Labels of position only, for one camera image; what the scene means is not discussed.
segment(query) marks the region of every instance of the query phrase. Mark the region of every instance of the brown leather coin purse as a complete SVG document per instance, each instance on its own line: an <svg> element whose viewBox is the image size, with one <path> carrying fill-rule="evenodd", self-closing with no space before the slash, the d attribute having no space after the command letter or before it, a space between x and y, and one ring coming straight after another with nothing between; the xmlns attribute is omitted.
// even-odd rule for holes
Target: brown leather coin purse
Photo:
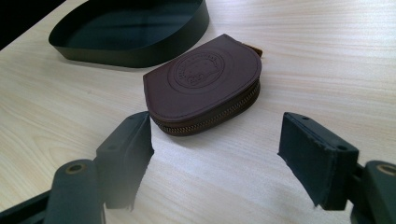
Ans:
<svg viewBox="0 0 396 224"><path fill-rule="evenodd" d="M221 35L145 74L151 118L165 133L182 136L242 113L260 93L261 54Z"/></svg>

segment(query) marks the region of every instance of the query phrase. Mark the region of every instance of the zipper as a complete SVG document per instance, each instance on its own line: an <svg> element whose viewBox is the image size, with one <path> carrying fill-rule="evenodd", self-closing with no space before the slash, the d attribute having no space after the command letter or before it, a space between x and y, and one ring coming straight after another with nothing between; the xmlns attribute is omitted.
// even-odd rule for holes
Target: zipper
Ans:
<svg viewBox="0 0 396 224"><path fill-rule="evenodd" d="M257 98L258 93L260 93L260 81L257 80L254 89L247 94L242 100L238 101L234 105L229 106L227 109L223 110L221 113L217 114L215 117L211 119L206 119L197 124L187 126L187 127L169 127L160 123L160 121L153 119L153 121L159 126L159 128L165 132L173 135L184 135L184 134L193 134L200 132L204 129L208 129L217 124L220 124L223 120L232 117L237 114L242 109L246 109L248 107L244 107L247 103L250 102L253 98Z"/></svg>

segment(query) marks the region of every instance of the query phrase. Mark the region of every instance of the wooden table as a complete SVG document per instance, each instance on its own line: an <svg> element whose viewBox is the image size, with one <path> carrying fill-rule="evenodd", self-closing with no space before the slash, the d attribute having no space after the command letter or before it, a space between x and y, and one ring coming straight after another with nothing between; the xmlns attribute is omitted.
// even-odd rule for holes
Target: wooden table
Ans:
<svg viewBox="0 0 396 224"><path fill-rule="evenodd" d="M93 159L129 115L147 110L142 76L67 61L48 42L79 6L67 0L0 51L0 210L48 190L61 165ZM360 151L396 162L396 4L393 1L207 0L208 30L264 50L262 92L219 127L172 137L152 123L155 154L134 211L108 223L349 223L314 208L276 155L285 111L306 115Z"/></svg>

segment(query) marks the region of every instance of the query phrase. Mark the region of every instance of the circular emblem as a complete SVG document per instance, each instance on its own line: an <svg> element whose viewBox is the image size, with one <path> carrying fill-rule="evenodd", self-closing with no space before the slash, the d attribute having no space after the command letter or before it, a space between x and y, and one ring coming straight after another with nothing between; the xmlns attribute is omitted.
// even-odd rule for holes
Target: circular emblem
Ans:
<svg viewBox="0 0 396 224"><path fill-rule="evenodd" d="M181 59L171 73L173 80L169 81L179 91L194 92L207 89L223 72L224 60L219 54L198 52Z"/></svg>

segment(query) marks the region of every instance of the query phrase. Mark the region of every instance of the brass zipper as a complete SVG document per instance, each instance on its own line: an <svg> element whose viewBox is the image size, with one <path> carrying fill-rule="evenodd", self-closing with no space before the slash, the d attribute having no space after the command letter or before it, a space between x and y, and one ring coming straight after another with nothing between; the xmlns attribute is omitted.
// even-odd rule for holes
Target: brass zipper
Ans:
<svg viewBox="0 0 396 224"><path fill-rule="evenodd" d="M168 127L166 125L161 124L156 119L153 119L153 120L159 126L159 128L161 130L163 130L163 132L165 132L165 133L172 133L172 134L179 134L179 135L182 135L183 133L195 133L195 132L198 132L204 128L209 128L213 125L216 125L219 122L221 122L223 119L227 119L228 117L234 115L240 109L244 108L243 105L248 103L259 91L260 91L260 81L257 80L256 86L254 87L254 89L242 100L238 101L234 105L223 110L221 113L217 114L215 117L213 117L211 119L206 119L204 121L201 121L201 122L191 125L191 126L172 128L172 127Z"/></svg>

